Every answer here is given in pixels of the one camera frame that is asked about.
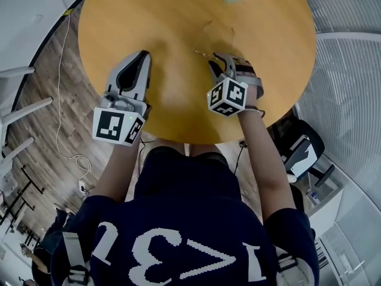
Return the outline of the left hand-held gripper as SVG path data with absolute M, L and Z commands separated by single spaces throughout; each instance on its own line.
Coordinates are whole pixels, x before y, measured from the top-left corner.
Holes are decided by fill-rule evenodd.
M 151 79 L 152 58 L 141 50 L 128 55 L 111 71 L 106 93 L 94 108 L 92 138 L 131 147 L 148 119 L 151 105 L 145 93 Z M 119 94 L 133 94 L 133 98 Z

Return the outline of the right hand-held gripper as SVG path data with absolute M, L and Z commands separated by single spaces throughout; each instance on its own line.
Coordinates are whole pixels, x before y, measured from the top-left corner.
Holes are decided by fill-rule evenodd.
M 223 116 L 232 116 L 242 111 L 255 111 L 264 116 L 264 111 L 247 103 L 248 88 L 256 89 L 256 99 L 264 95 L 261 79 L 251 63 L 233 54 L 213 53 L 209 60 L 214 87 L 207 92 L 208 109 Z

